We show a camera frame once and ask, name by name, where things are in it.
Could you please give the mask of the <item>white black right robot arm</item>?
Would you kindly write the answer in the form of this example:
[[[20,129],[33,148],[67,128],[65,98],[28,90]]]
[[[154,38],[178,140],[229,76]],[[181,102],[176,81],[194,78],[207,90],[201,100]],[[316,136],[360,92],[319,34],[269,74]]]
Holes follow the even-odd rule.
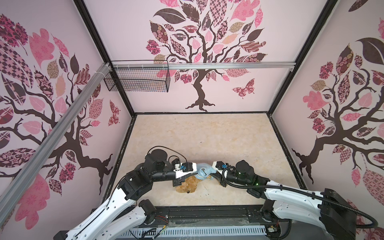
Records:
[[[262,214],[266,220],[299,221],[322,228],[335,240],[356,239],[355,209],[334,190],[306,191],[284,186],[255,174],[244,160],[235,166],[215,162],[213,167],[221,175],[223,186],[245,189],[249,195],[264,199]]]

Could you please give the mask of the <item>brown plush teddy bear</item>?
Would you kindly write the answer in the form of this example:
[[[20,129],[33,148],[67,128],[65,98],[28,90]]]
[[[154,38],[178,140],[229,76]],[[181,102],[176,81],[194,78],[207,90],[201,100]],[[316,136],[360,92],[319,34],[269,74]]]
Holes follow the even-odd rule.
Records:
[[[201,180],[197,179],[195,176],[187,178],[181,186],[176,187],[176,192],[178,193],[194,193],[198,187],[198,184]]]

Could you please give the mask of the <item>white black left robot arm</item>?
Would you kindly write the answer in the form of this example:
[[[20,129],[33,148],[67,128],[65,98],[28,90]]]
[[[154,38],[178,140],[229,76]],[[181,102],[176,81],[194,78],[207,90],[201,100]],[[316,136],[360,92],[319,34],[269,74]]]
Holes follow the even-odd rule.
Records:
[[[149,192],[155,182],[173,181],[180,184],[196,174],[197,164],[168,160],[161,149],[145,156],[145,161],[128,172],[117,184],[111,196],[84,221],[69,231],[60,231],[55,240],[115,239],[129,228],[152,220],[156,210],[149,200],[138,200]]]

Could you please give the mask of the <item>light blue teddy shirt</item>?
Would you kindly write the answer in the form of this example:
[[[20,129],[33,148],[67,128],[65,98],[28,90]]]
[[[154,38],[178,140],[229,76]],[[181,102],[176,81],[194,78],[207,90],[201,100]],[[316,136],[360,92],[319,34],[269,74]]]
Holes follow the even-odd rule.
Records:
[[[198,180],[205,180],[210,177],[211,174],[216,174],[217,170],[209,164],[200,163],[197,164],[197,174],[195,178]]]

